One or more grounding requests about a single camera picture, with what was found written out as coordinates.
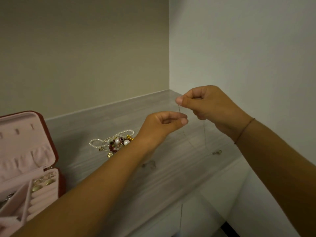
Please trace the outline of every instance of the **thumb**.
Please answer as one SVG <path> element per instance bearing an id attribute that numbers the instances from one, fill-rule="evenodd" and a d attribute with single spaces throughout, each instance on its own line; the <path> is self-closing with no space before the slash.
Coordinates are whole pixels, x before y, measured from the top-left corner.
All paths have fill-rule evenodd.
<path id="1" fill-rule="evenodd" d="M 176 103 L 182 107 L 189 108 L 193 111 L 199 111 L 201 100 L 191 99 L 186 96 L 181 96 L 176 99 Z"/>
<path id="2" fill-rule="evenodd" d="M 186 118 L 180 118 L 177 120 L 172 121 L 169 124 L 165 124 L 168 135 L 178 129 L 180 129 L 181 127 L 185 126 L 188 123 L 188 119 Z"/>

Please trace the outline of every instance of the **wall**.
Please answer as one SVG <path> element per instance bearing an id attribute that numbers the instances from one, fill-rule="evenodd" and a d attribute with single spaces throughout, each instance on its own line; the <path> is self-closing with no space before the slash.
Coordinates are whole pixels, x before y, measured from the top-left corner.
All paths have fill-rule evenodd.
<path id="1" fill-rule="evenodd" d="M 316 0 L 170 0 L 170 88 L 217 85 L 316 163 Z M 243 237 L 298 236 L 254 172 L 228 219 Z"/>
<path id="2" fill-rule="evenodd" d="M 168 0 L 0 0 L 0 116 L 169 88 Z"/>

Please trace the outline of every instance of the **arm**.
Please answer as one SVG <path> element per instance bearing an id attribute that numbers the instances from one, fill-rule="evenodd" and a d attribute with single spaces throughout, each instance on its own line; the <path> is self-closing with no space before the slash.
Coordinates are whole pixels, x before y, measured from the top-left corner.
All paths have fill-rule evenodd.
<path id="1" fill-rule="evenodd" d="M 298 233 L 316 235 L 316 166 L 260 122 L 249 124 L 252 117 L 216 86 L 191 89 L 176 103 L 236 142 Z"/>
<path id="2" fill-rule="evenodd" d="M 103 223 L 128 179 L 168 134 L 188 123 L 187 116 L 163 111 L 148 115 L 138 135 L 77 187 L 66 193 L 13 237 L 92 236 Z"/>

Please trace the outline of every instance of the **jewelry box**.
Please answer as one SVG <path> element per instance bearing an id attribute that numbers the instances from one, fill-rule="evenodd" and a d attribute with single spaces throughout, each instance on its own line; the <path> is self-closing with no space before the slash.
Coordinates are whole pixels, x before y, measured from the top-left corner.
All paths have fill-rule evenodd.
<path id="1" fill-rule="evenodd" d="M 43 116 L 0 117 L 0 237 L 8 237 L 66 191 Z"/>

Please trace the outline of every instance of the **thin bracelet on wrist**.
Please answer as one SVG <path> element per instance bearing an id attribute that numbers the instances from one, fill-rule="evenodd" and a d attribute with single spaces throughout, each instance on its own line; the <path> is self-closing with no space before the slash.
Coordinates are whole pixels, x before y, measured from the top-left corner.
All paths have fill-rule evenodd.
<path id="1" fill-rule="evenodd" d="M 236 141 L 235 141 L 235 145 L 236 145 L 236 143 L 237 143 L 237 141 L 239 140 L 239 138 L 241 137 L 241 135 L 243 134 L 243 132 L 246 130 L 246 128 L 250 125 L 250 123 L 251 122 L 253 122 L 255 120 L 255 118 L 253 118 L 244 128 L 243 128 L 243 130 L 240 132 L 240 134 L 239 134 L 239 136 L 238 136 L 238 138 L 236 139 Z"/>

